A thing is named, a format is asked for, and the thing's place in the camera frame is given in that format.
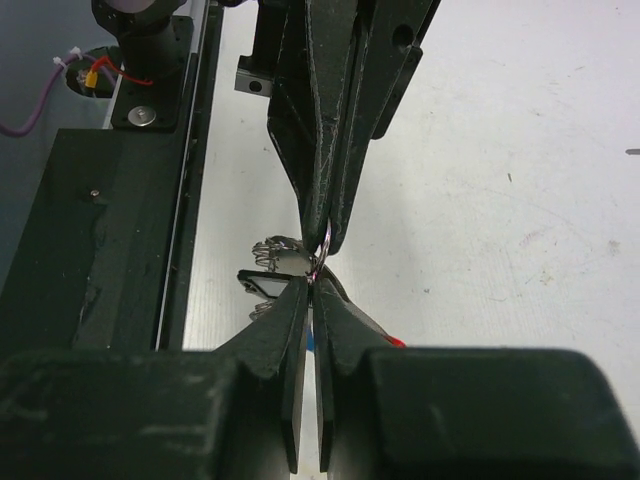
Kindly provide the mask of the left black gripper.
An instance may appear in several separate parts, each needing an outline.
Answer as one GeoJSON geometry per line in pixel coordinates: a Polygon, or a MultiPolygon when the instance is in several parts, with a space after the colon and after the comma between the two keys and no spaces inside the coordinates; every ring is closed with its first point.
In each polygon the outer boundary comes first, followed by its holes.
{"type": "Polygon", "coordinates": [[[234,88],[271,97],[267,128],[297,198],[306,249],[323,242],[330,220],[330,252],[340,250],[369,143],[385,135],[439,5],[258,2],[252,52],[239,57],[234,88]]]}

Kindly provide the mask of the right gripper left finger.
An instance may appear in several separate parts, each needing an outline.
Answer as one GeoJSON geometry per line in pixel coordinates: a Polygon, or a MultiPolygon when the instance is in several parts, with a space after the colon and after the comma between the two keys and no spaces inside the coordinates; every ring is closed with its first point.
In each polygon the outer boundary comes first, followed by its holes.
{"type": "Polygon", "coordinates": [[[309,286],[208,352],[41,350],[1,367],[5,479],[287,479],[309,286]]]}

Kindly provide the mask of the dark blue tagged key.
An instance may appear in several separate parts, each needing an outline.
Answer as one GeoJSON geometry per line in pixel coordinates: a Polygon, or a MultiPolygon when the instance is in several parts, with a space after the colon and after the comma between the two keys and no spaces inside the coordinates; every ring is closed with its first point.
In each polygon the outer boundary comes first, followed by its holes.
{"type": "Polygon", "coordinates": [[[269,271],[242,269],[237,273],[237,280],[245,291],[265,301],[277,299],[292,278],[290,274],[269,271]]]}

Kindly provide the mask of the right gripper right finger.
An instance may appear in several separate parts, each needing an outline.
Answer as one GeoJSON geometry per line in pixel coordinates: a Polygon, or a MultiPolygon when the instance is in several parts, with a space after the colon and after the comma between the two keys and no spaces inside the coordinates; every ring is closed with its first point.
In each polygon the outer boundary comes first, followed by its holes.
{"type": "Polygon", "coordinates": [[[319,463],[331,479],[634,479],[638,446],[582,353],[396,346],[313,288],[319,463]]]}

